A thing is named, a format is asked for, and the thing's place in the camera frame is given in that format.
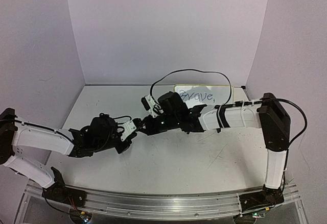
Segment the yellow framed small whiteboard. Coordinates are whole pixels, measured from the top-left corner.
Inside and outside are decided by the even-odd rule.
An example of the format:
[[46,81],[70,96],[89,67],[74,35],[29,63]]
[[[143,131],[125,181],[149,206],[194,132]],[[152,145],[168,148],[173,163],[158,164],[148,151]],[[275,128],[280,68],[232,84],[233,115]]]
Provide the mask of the yellow framed small whiteboard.
[[179,94],[188,108],[196,105],[223,105],[234,102],[233,86],[225,85],[175,85],[174,91]]

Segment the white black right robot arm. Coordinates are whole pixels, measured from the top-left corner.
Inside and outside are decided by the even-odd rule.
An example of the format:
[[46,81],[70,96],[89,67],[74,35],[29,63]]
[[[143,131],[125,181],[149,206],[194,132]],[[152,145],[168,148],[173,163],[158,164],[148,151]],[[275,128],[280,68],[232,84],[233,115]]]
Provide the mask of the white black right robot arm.
[[282,181],[287,168],[291,119],[272,93],[258,101],[238,101],[226,105],[195,105],[191,108],[176,92],[162,95],[155,106],[145,97],[146,110],[154,113],[133,120],[136,130],[148,136],[181,129],[186,133],[202,133],[229,128],[261,129],[267,149],[267,167],[263,188],[239,197],[243,211],[272,207],[284,202]]

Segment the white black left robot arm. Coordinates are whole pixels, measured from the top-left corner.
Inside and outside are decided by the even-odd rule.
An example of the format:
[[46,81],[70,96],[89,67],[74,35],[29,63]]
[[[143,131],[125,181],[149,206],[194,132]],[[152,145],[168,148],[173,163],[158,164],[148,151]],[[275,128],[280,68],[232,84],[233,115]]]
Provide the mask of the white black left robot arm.
[[118,123],[103,113],[80,130],[53,129],[21,121],[14,109],[7,108],[1,113],[1,165],[40,185],[47,200],[81,207],[86,192],[67,187],[59,170],[26,157],[22,148],[33,147],[72,158],[91,157],[111,148],[120,154],[130,146],[136,130],[132,120]]

